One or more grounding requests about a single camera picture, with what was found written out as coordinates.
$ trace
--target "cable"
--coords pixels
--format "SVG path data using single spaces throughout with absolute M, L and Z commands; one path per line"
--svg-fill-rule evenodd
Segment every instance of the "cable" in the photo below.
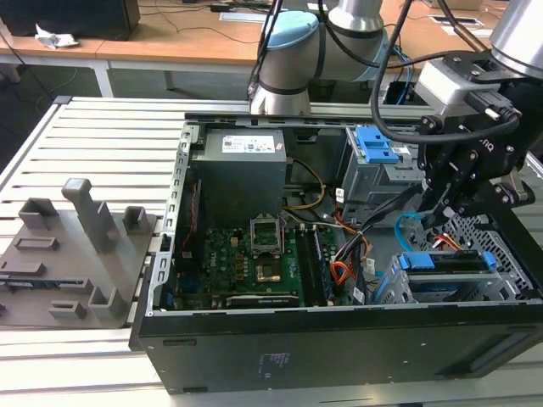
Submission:
M 71 76 L 71 78 L 69 78 L 69 80 L 67 80 L 66 82 L 54 87 L 53 89 L 51 89 L 49 92 L 48 92 L 48 95 L 51 95 L 52 93 L 58 91 L 58 89 L 61 89 L 65 86 L 68 86 L 71 82 L 74 81 L 74 79 L 76 78 L 78 74 L 78 69 L 77 68 L 74 68 L 74 75 Z M 34 104 L 34 110 L 36 111 L 36 113 L 40 114 L 40 112 L 38 111 L 39 107 L 40 107 L 40 102 L 42 101 L 42 99 L 45 97 L 45 95 L 41 95 L 37 100 L 36 100 L 36 103 Z
M 319 8 L 320 17 L 321 17 L 322 22 L 324 23 L 324 25 L 326 27 L 326 30 L 327 30 L 328 34 L 330 35 L 332 40 L 336 43 L 336 45 L 344 53 L 346 53 L 348 56 L 350 56 L 352 59 L 354 59 L 356 62 L 358 62 L 360 64 L 364 64 L 364 65 L 370 66 L 372 68 L 379 68 L 381 66 L 381 64 L 379 64 L 379 63 L 376 63 L 376 62 L 370 61 L 368 59 L 364 59 L 364 58 L 359 57 L 358 55 L 354 54 L 350 49 L 348 49 L 341 42 L 341 40 L 338 38 L 335 31 L 333 30 L 333 27 L 330 25 L 330 22 L 328 21 L 328 18 L 326 16 L 326 14 L 324 13 L 324 7 L 322 5 L 322 0 L 317 0 L 317 5 L 318 5 L 318 8 Z M 394 40 L 392 40 L 392 38 L 390 38 L 390 43 L 394 44 L 397 38 L 398 38 L 398 36 L 396 36 Z M 402 66 L 414 65 L 414 64 L 418 64 L 420 62 L 429 61 L 431 59 L 443 58 L 443 57 L 445 57 L 447 55 L 450 55 L 452 53 L 460 53 L 460 52 L 465 53 L 466 51 L 441 51 L 441 52 L 438 52 L 438 53 L 430 53 L 430 54 L 424 55 L 422 57 L 409 59 L 407 61 L 400 61 L 399 63 L 393 63 L 393 64 L 390 64 L 390 65 L 385 64 L 386 65 L 385 69 L 388 69 L 388 68 L 401 68 Z
M 318 226 L 326 226 L 326 227 L 338 227 L 340 229 L 343 229 L 341 225 L 335 225 L 334 223 L 327 223 L 327 222 L 311 222 L 310 220 L 303 220 L 298 215 L 295 215 L 292 211 L 284 209 L 284 213 L 290 216 L 292 219 L 296 220 L 298 223 L 306 223 L 307 225 L 318 225 Z
M 249 74 L 249 83 L 247 84 L 248 100 L 251 99 L 254 91 L 256 90 L 255 84 L 259 80 L 260 70 L 262 68 L 262 64 L 264 64 L 264 59 L 266 58 L 266 54 L 268 51 L 268 43 L 270 42 L 270 38 L 272 38 L 273 27 L 275 27 L 275 23 L 282 9 L 283 9 L 283 0 L 273 0 L 270 10 L 268 11 L 268 14 L 266 15 L 266 19 L 264 20 L 264 24 L 262 25 L 262 32 L 260 33 L 258 53 L 256 54 L 256 62 L 253 65 L 253 69 L 251 70 Z
M 170 25 L 172 25 L 176 29 L 176 33 L 180 33 L 181 31 L 187 31 L 187 30 L 210 30 L 210 31 L 216 32 L 217 34 L 220 34 L 221 36 L 225 36 L 229 40 L 232 40 L 232 41 L 235 41 L 235 42 L 240 42 L 242 44 L 256 44 L 257 43 L 257 41 L 252 41 L 251 42 L 251 41 L 238 40 L 237 38 L 229 36 L 228 34 L 225 34 L 224 32 L 220 32 L 220 31 L 216 30 L 215 28 L 211 28 L 211 27 L 185 27 L 185 28 L 179 28 L 177 25 L 175 25 L 175 23 L 173 23 L 170 19 L 168 19 L 165 16 L 165 13 L 183 13 L 183 12 L 187 12 L 187 11 L 200 11 L 200 10 L 203 10 L 204 8 L 207 8 L 207 7 L 209 7 L 209 6 L 204 6 L 202 8 L 198 8 L 198 9 L 195 9 L 195 10 L 179 10 L 179 11 L 166 12 L 166 11 L 160 11 L 159 6 L 156 6 L 156 9 L 158 10 L 158 13 L 148 13 L 148 14 L 144 14 L 144 15 L 160 14 L 164 18 L 164 20 L 166 20 Z
M 187 237 L 185 237 L 185 240 L 183 240 L 183 243 L 181 245 L 181 249 L 179 250 L 179 253 L 182 253 L 183 249 L 187 245 L 188 241 L 190 240 L 191 236 L 194 232 L 194 223 L 196 223 L 196 192 L 198 189 L 198 183 L 194 183 L 193 188 L 193 200 L 190 204 L 190 211 L 191 211 L 191 220 L 190 220 L 190 230 L 188 231 Z
M 395 52 L 398 54 L 400 59 L 404 59 L 405 54 L 401 50 L 399 50 L 398 48 L 395 48 Z M 407 67 L 406 86 L 404 87 L 403 92 L 401 93 L 400 97 L 398 98 L 398 102 L 396 102 L 396 105 L 400 105 L 400 104 L 403 103 L 404 99 L 407 96 L 407 92 L 409 91 L 409 85 L 411 84 L 412 79 L 413 79 L 412 68 L 410 66 L 408 66 Z
M 321 186 L 321 193 L 319 194 L 318 198 L 313 203 L 308 203 L 305 205 L 295 205 L 295 206 L 283 206 L 283 209 L 294 209 L 294 210 L 302 210 L 302 209 L 313 209 L 316 208 L 324 199 L 326 195 L 326 185 L 324 185 L 324 182 L 322 181 L 321 177 L 304 161 L 301 159 L 293 159 L 294 163 L 300 164 L 302 167 L 304 167 L 306 170 L 308 170 L 319 182 Z
M 478 140 L 481 138 L 498 137 L 518 127 L 518 117 L 513 115 L 509 120 L 500 125 L 490 127 L 488 129 L 472 131 L 471 133 L 451 133 L 451 134 L 439 134 L 439 135 L 422 135 L 422 134 L 400 134 L 395 131 L 391 131 L 383 120 L 379 112 L 379 88 L 383 83 L 384 73 L 387 69 L 387 63 L 389 62 L 390 55 L 394 51 L 395 41 L 398 39 L 401 27 L 406 21 L 407 13 L 413 0 L 406 0 L 404 8 L 401 10 L 400 17 L 396 23 L 396 27 L 390 37 L 389 45 L 384 55 L 384 61 L 379 68 L 379 72 L 375 79 L 375 85 L 373 86 L 372 96 L 370 97 L 370 106 L 372 109 L 372 118 L 377 128 L 383 133 L 383 135 L 395 142 L 405 142 L 412 144 L 443 144 L 445 142 L 468 142 Z
M 412 213 L 407 213 L 407 214 L 402 214 L 398 217 L 398 220 L 396 221 L 396 223 L 394 224 L 394 234 L 396 236 L 396 239 L 398 240 L 398 242 L 400 243 L 400 246 L 407 252 L 412 252 L 413 249 L 411 248 L 411 246 L 409 245 L 408 242 L 406 242 L 406 240 L 404 239 L 404 237 L 401 235 L 401 229 L 400 229 L 400 223 L 403 219 L 405 218 L 412 218 L 412 219 L 416 219 L 416 220 L 421 220 L 422 217 L 421 215 L 419 214 L 412 214 Z
M 423 187 L 421 184 L 412 185 L 402 192 L 400 192 L 395 197 L 388 199 L 381 203 L 376 209 L 374 209 L 370 215 L 358 226 L 356 233 L 362 235 L 371 228 L 375 223 L 384 219 L 389 213 L 403 208 L 407 202 L 413 198 L 416 194 L 422 192 Z M 355 245 L 359 242 L 357 236 L 352 237 L 339 251 L 336 253 L 336 259 L 344 260 L 346 259 Z
M 156 14 L 177 14 L 177 13 L 195 13 L 197 11 L 202 11 L 206 8 L 208 8 L 209 6 L 203 6 L 203 7 L 200 7 L 200 8 L 191 8 L 190 10 L 176 10 L 176 11 L 157 11 L 156 13 L 140 13 L 140 15 L 156 15 Z
M 441 241 L 445 244 L 447 244 L 448 246 L 450 246 L 451 248 L 453 248 L 454 250 L 462 250 L 462 246 L 460 246 L 458 243 L 456 243 L 452 237 L 450 237 L 449 235 L 435 235 L 434 237 L 436 240 L 438 241 Z
M 0 123 L 0 129 L 4 129 L 5 131 L 7 131 L 9 134 L 13 135 L 13 136 L 16 136 L 18 138 L 23 138 L 23 136 L 21 136 L 19 133 L 11 130 L 10 128 L 6 127 L 5 125 L 3 125 L 2 123 Z
M 31 70 L 31 67 L 26 64 L 25 61 L 23 61 L 23 59 L 19 56 L 18 53 L 15 52 L 15 50 L 13 49 L 13 47 L 11 45 L 9 45 L 9 42 L 8 40 L 6 40 L 6 37 L 3 36 L 3 33 L 0 31 L 0 37 L 2 38 L 2 40 L 6 43 L 6 45 L 8 46 L 9 50 L 14 54 L 15 57 L 17 57 L 17 59 L 23 64 L 23 66 L 26 67 L 26 69 L 31 73 L 32 76 L 34 76 L 34 79 L 36 80 L 37 84 L 40 86 L 40 88 L 48 95 L 48 90 L 47 88 L 42 84 L 42 82 L 37 79 L 37 76 L 36 74 L 34 74 L 34 72 L 32 72 Z

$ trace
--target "paper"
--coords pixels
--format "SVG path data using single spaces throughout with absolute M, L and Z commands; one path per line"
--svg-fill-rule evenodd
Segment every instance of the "paper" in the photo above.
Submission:
M 38 24 L 36 24 L 36 32 L 37 34 L 34 38 L 36 38 L 43 46 L 51 49 L 72 47 L 79 44 L 71 34 L 54 34 L 42 30 Z
M 454 28 L 452 28 L 450 25 L 442 25 L 441 29 L 444 32 L 446 32 L 447 34 L 449 34 L 450 36 L 457 35 L 455 33 Z M 472 34 L 474 34 L 475 36 L 481 36 L 481 37 L 488 37 L 488 36 L 490 36 L 490 34 L 492 34 L 492 30 L 490 30 L 488 28 L 481 28 L 481 29 L 478 29 L 478 30 L 470 30 L 470 32 Z
M 317 11 L 319 9 L 318 3 L 307 3 L 307 8 L 311 11 Z M 328 7 L 326 7 L 326 4 L 322 5 L 322 8 L 324 11 L 328 11 Z
M 336 201 L 340 204 L 345 201 L 345 190 L 342 188 L 336 188 Z

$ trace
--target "wooden desk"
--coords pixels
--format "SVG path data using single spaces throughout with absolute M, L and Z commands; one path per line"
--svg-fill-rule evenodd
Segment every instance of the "wooden desk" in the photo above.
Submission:
M 398 19 L 403 0 L 383 0 L 381 15 L 385 24 L 393 24 Z M 503 7 L 501 2 L 487 2 Z M 173 88 L 172 71 L 200 71 L 221 73 L 249 73 L 255 62 L 257 42 L 261 24 L 241 23 L 219 20 L 218 13 L 208 8 L 199 9 L 197 3 L 190 7 L 172 8 L 172 3 L 159 0 L 164 6 L 158 13 L 154 0 L 140 0 L 142 17 L 128 42 L 112 42 L 94 39 L 81 39 L 78 47 L 52 50 L 43 47 L 32 37 L 11 37 L 5 26 L 2 30 L 10 45 L 27 64 L 48 64 L 59 66 L 82 66 L 94 69 L 104 97 L 113 97 L 109 81 L 110 69 L 162 70 L 165 72 L 166 88 Z M 491 9 L 493 14 L 500 11 Z M 446 49 L 468 49 L 458 36 L 450 36 L 431 19 L 428 14 L 442 15 L 439 9 L 429 8 L 415 2 L 411 6 L 410 19 L 401 32 L 404 52 L 414 58 L 427 53 Z M 455 11 L 458 17 L 477 17 L 485 28 L 493 28 L 498 19 L 492 14 L 480 12 Z M 215 31 L 194 27 L 209 27 L 241 43 L 227 38 Z M 0 63 L 17 64 L 18 59 L 5 44 L 0 44 Z
M 259 23 L 221 21 L 220 15 L 211 13 L 208 8 L 158 8 L 162 14 L 157 14 L 154 1 L 140 0 L 139 3 L 149 7 L 140 8 L 142 17 L 130 41 L 104 42 L 97 51 L 97 58 L 245 65 L 252 65 L 256 60 Z M 168 13 L 175 10 L 184 12 Z M 195 27 L 213 28 L 247 43 Z

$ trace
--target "black cable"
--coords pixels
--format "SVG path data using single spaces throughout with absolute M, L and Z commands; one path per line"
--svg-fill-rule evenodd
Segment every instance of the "black cable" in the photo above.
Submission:
M 368 59 L 364 59 L 364 58 L 359 57 L 358 55 L 354 54 L 350 49 L 348 49 L 341 42 L 341 40 L 338 38 L 335 31 L 333 30 L 333 27 L 330 25 L 326 14 L 324 13 L 324 7 L 322 6 L 322 0 L 317 0 L 317 4 L 318 4 L 318 8 L 319 8 L 319 14 L 320 14 L 321 19 L 322 19 L 322 21 L 323 21 L 323 23 L 324 23 L 324 25 L 326 27 L 326 30 L 327 30 L 328 34 L 330 35 L 330 37 L 332 38 L 332 40 L 336 43 L 336 45 L 344 53 L 346 53 L 349 57 L 354 59 L 356 62 L 358 62 L 360 64 L 364 64 L 366 66 L 370 66 L 372 68 L 379 68 L 381 66 L 381 64 L 370 61 Z M 455 50 L 455 51 L 440 51 L 438 53 L 429 53 L 428 55 L 423 55 L 422 57 L 416 57 L 416 58 L 413 58 L 413 59 L 408 59 L 407 61 L 395 62 L 393 64 L 390 64 L 390 65 L 386 66 L 386 69 L 388 69 L 388 68 L 401 68 L 402 66 L 410 66 L 410 65 L 418 64 L 420 62 L 429 61 L 431 59 L 443 58 L 443 57 L 445 57 L 447 55 L 450 55 L 452 53 L 465 53 L 465 52 L 466 51 L 457 51 L 457 50 Z
M 7 131 L 8 133 L 12 134 L 13 136 L 16 136 L 18 138 L 23 138 L 20 134 L 16 133 L 15 131 L 9 129 L 8 127 L 6 127 L 5 125 L 3 125 L 2 123 L 0 123 L 0 129 L 4 129 L 5 131 Z
M 139 15 L 156 15 L 156 14 L 177 14 L 177 13 L 195 13 L 197 11 L 202 11 L 209 6 L 202 6 L 200 8 L 190 8 L 189 10 L 176 10 L 176 11 L 162 11 L 159 10 L 156 13 L 140 13 Z
M 253 69 L 251 70 L 251 73 L 249 74 L 249 84 L 247 85 L 247 96 L 249 99 L 251 97 L 251 92 L 253 91 L 254 84 L 258 82 L 260 69 L 262 68 L 262 64 L 264 63 L 264 59 L 267 54 L 268 43 L 270 42 L 270 38 L 272 37 L 273 27 L 275 26 L 275 23 L 277 21 L 277 18 L 279 17 L 279 14 L 281 13 L 282 8 L 283 8 L 283 0 L 273 0 L 270 10 L 268 11 L 268 14 L 266 15 L 264 25 L 262 26 L 258 53 L 256 55 L 256 62 L 253 65 Z M 268 21 L 270 21 L 270 17 L 271 17 L 271 23 L 268 29 Z
M 40 88 L 48 95 L 49 99 L 53 101 L 53 98 L 51 98 L 51 95 L 49 95 L 49 91 L 47 90 L 47 88 L 42 84 L 42 82 L 39 79 L 37 79 L 37 76 L 34 74 L 34 72 L 32 72 L 31 67 L 25 61 L 23 61 L 23 59 L 19 56 L 19 54 L 15 52 L 13 47 L 9 45 L 8 40 L 6 40 L 6 37 L 3 36 L 3 33 L 1 31 L 0 31 L 0 36 L 2 37 L 3 41 L 6 43 L 10 51 L 14 53 L 14 56 L 17 57 L 17 59 L 23 64 L 23 66 L 26 67 L 26 69 L 31 73 L 31 75 L 34 76 L 34 79 L 36 80 Z
M 372 118 L 375 125 L 383 133 L 384 136 L 395 142 L 406 142 L 414 144 L 443 144 L 444 142 L 467 142 L 472 140 L 479 140 L 481 138 L 498 137 L 503 134 L 507 134 L 518 127 L 518 117 L 512 116 L 506 123 L 490 127 L 488 129 L 477 130 L 471 133 L 451 133 L 451 134 L 439 134 L 439 135 L 422 135 L 422 134 L 400 134 L 395 131 L 391 131 L 383 120 L 379 112 L 379 88 L 383 82 L 384 73 L 387 69 L 387 63 L 389 62 L 390 55 L 394 51 L 394 44 L 398 35 L 400 34 L 401 27 L 406 22 L 406 16 L 409 13 L 409 8 L 413 0 L 406 0 L 403 9 L 401 10 L 400 17 L 396 23 L 396 27 L 390 37 L 389 45 L 384 55 L 384 61 L 379 68 L 379 72 L 375 79 L 375 85 L 373 86 L 372 96 L 370 97 L 370 105 L 372 108 Z
M 363 235 L 375 223 L 384 219 L 384 217 L 389 213 L 406 206 L 407 202 L 416 194 L 422 192 L 422 190 L 423 187 L 421 184 L 415 184 L 403 190 L 395 197 L 381 203 L 356 228 L 356 234 L 339 250 L 336 255 L 336 259 L 345 261 L 349 257 L 349 253 L 353 250 L 353 248 L 355 248 L 355 245 L 361 240 L 359 235 Z

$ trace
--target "white desk leg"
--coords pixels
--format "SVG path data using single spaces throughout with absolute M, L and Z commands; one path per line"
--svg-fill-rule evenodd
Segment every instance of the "white desk leg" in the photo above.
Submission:
M 102 64 L 93 64 L 92 68 L 94 69 L 94 75 L 98 81 L 98 86 L 100 87 L 100 92 L 102 93 L 102 98 L 114 98 L 113 89 L 111 88 L 111 82 L 109 81 L 108 65 L 106 61 Z
M 0 64 L 0 72 L 6 75 L 11 83 L 19 83 L 20 76 L 16 64 Z
M 171 76 L 170 70 L 164 71 L 164 80 L 166 82 L 166 89 L 168 89 L 169 91 L 173 91 L 176 88 L 173 84 L 173 77 Z

